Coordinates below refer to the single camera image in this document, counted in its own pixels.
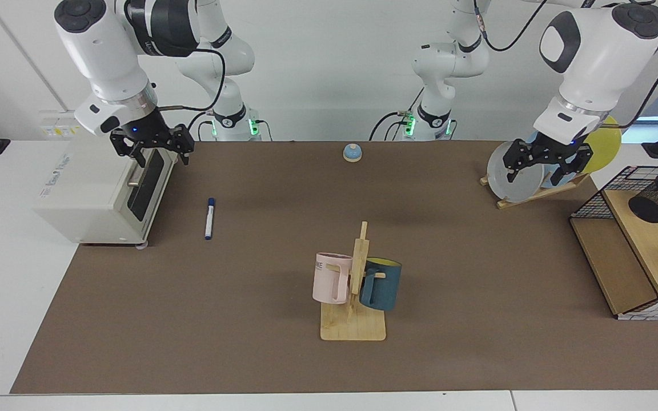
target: pink mug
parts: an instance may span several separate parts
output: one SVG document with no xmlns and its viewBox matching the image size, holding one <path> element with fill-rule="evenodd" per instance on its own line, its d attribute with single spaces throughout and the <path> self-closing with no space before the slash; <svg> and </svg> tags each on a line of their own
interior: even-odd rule
<svg viewBox="0 0 658 411">
<path fill-rule="evenodd" d="M 314 300 L 326 304 L 344 304 L 350 294 L 349 255 L 319 252 L 314 269 Z"/>
</svg>

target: white table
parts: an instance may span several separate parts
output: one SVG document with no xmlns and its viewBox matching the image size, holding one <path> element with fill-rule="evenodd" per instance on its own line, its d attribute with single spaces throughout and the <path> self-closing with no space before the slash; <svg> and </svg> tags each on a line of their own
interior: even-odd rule
<svg viewBox="0 0 658 411">
<path fill-rule="evenodd" d="M 58 232 L 31 211 L 65 150 L 62 142 L 14 142 L 0 156 L 0 409 L 336 409 L 536 411 L 538 409 L 658 408 L 658 391 L 479 391 L 194 396 L 8 396 L 57 287 L 75 254 Z M 629 164 L 657 164 L 638 146 L 593 176 L 605 184 Z"/>
</svg>

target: mug handle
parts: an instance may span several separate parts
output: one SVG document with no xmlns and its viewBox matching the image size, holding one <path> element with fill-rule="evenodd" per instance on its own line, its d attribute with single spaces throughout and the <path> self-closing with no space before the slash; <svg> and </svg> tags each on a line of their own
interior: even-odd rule
<svg viewBox="0 0 658 411">
<path fill-rule="evenodd" d="M 332 300 L 334 302 L 339 301 L 339 284 L 340 281 L 342 280 L 342 266 L 337 265 L 337 264 L 327 264 L 327 270 L 329 271 L 334 271 L 335 273 L 339 273 L 339 275 L 334 277 L 334 286 L 332 287 Z"/>
<path fill-rule="evenodd" d="M 347 283 L 350 279 L 350 273 L 342 267 L 341 265 L 338 265 L 339 267 L 339 276 L 336 277 L 336 281 L 334 284 L 334 302 L 340 302 L 340 301 L 347 301 L 347 294 L 349 292 L 349 287 L 347 286 Z"/>
<path fill-rule="evenodd" d="M 377 268 L 368 268 L 366 271 L 365 275 L 365 289 L 369 293 L 370 299 L 368 301 L 368 304 L 372 304 L 374 300 L 374 294 L 373 294 L 373 289 L 374 289 L 374 279 L 376 274 L 378 273 Z"/>
</svg>

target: wall socket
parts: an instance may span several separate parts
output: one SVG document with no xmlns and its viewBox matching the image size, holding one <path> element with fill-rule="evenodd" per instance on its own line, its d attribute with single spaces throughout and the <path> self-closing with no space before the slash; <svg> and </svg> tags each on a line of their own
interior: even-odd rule
<svg viewBox="0 0 658 411">
<path fill-rule="evenodd" d="M 39 116 L 39 128 L 47 140 L 71 140 L 76 135 L 85 132 L 71 111 L 40 111 Z"/>
</svg>

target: robotic arm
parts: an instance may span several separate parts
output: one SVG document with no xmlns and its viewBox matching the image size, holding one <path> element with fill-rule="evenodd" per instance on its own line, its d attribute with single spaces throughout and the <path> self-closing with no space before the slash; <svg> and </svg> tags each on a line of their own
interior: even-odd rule
<svg viewBox="0 0 658 411">
<path fill-rule="evenodd" d="M 523 1 L 540 3 L 542 0 Z M 428 141 L 449 134 L 450 112 L 455 98 L 451 79 L 482 75 L 489 65 L 489 47 L 479 28 L 483 26 L 481 16 L 485 15 L 490 3 L 491 0 L 452 0 L 446 31 L 452 42 L 421 46 L 413 60 L 413 70 L 423 80 L 425 91 L 410 117 L 406 138 Z M 583 0 L 548 0 L 548 3 L 580 7 Z"/>
<path fill-rule="evenodd" d="M 216 63 L 217 54 L 195 52 L 204 45 L 201 34 L 212 40 L 207 49 L 230 51 L 229 57 L 235 58 L 229 66 L 232 74 L 253 67 L 252 50 L 227 28 L 219 0 L 63 0 L 55 9 L 55 21 L 60 39 L 93 91 L 75 110 L 76 119 L 95 135 L 110 136 L 120 156 L 133 157 L 142 167 L 141 150 L 154 147 L 175 151 L 186 164 L 194 140 L 185 125 L 169 128 L 165 123 L 138 54 L 177 58 L 182 72 L 212 98 L 219 90 L 222 62 Z M 238 131 L 241 122 L 247 122 L 243 119 L 248 109 L 235 83 L 226 80 L 223 93 L 214 115 L 222 125 L 227 122 L 220 110 L 222 117 L 234 119 L 233 127 L 225 127 L 234 132 L 225 134 L 256 135 L 253 127 Z"/>
<path fill-rule="evenodd" d="M 540 54 L 564 80 L 535 122 L 535 140 L 516 140 L 504 156 L 509 182 L 536 164 L 559 166 L 551 177 L 555 186 L 565 175 L 582 172 L 593 155 L 585 139 L 601 127 L 656 50 L 654 5 L 622 3 L 556 16 L 543 34 Z"/>
<path fill-rule="evenodd" d="M 225 75 L 241 75 L 253 70 L 253 49 L 232 33 L 225 22 L 220 0 L 197 0 L 199 29 L 202 32 L 200 49 L 217 50 L 226 62 Z M 178 58 L 177 67 L 183 75 L 196 81 L 207 91 L 211 99 L 217 94 L 222 78 L 222 66 L 214 54 L 194 54 Z M 254 123 L 258 113 L 243 102 L 235 81 L 226 78 L 222 93 L 214 107 L 216 122 L 212 133 L 218 140 L 259 139 L 258 126 Z"/>
</svg>

